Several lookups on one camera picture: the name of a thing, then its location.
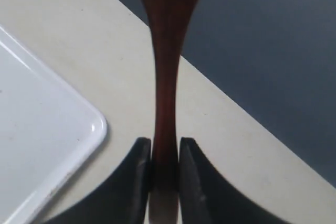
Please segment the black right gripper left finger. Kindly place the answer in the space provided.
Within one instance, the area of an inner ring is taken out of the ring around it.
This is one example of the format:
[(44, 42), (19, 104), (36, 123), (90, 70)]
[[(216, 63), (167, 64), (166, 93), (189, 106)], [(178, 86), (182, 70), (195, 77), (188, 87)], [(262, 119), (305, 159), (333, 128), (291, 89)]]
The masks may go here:
[(45, 223), (144, 223), (151, 140), (138, 138), (117, 169), (93, 192)]

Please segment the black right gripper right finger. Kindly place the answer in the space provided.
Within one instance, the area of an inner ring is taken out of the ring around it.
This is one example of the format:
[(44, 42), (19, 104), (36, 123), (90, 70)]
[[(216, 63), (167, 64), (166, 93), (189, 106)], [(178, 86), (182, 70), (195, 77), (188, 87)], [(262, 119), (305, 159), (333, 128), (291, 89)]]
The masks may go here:
[(231, 185), (189, 137), (180, 141), (179, 197), (183, 223), (285, 223)]

